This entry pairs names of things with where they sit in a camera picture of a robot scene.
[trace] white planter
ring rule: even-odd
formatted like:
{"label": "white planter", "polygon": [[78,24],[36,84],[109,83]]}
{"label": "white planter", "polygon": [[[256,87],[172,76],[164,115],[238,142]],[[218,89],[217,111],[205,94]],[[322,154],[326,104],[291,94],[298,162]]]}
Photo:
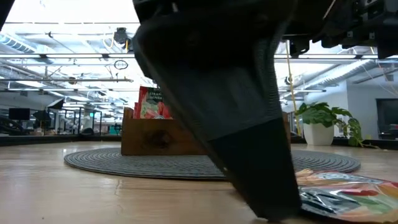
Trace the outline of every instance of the white planter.
{"label": "white planter", "polygon": [[322,124],[304,124],[304,137],[309,145],[330,146],[335,135],[335,127],[325,128]]}

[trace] wooden floor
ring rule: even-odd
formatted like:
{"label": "wooden floor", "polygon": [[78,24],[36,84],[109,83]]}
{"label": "wooden floor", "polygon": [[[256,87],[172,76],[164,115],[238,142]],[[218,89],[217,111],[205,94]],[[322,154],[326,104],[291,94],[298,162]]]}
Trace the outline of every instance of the wooden floor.
{"label": "wooden floor", "polygon": [[[66,154],[117,142],[0,147],[0,223],[195,224],[257,220],[227,182],[138,179],[68,167]],[[305,145],[294,149],[314,150]],[[358,174],[398,181],[398,151],[317,147],[362,161]],[[284,223],[325,223],[297,217]]]}

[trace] potted plant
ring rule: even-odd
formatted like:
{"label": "potted plant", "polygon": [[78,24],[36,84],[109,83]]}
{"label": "potted plant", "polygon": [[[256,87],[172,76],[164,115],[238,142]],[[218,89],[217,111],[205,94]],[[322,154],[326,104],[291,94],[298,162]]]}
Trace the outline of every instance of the potted plant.
{"label": "potted plant", "polygon": [[[329,108],[328,103],[303,103],[295,114],[301,115],[304,123],[304,137],[307,144],[327,146],[333,141],[337,125],[343,129],[343,135],[348,138],[350,146],[370,146],[363,144],[361,125],[353,118],[348,110],[338,107]],[[338,119],[337,116],[347,116],[348,122]]]}

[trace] computer monitor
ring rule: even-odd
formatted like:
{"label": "computer monitor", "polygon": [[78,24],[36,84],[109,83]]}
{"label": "computer monitor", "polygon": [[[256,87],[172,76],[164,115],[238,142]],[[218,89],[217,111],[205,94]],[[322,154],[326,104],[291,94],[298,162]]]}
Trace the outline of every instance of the computer monitor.
{"label": "computer monitor", "polygon": [[12,120],[27,121],[30,119],[29,108],[9,108],[8,118]]}

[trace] round woven rug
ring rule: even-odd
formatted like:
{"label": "round woven rug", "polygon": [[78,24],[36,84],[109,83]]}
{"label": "round woven rug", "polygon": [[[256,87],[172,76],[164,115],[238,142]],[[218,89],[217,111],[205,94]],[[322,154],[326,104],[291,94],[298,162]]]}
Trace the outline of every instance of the round woven rug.
{"label": "round woven rug", "polygon": [[[324,152],[294,150],[292,156],[296,171],[353,172],[361,166],[356,159]],[[225,180],[207,156],[122,156],[120,148],[105,148],[66,155],[65,162],[83,170],[128,177]]]}

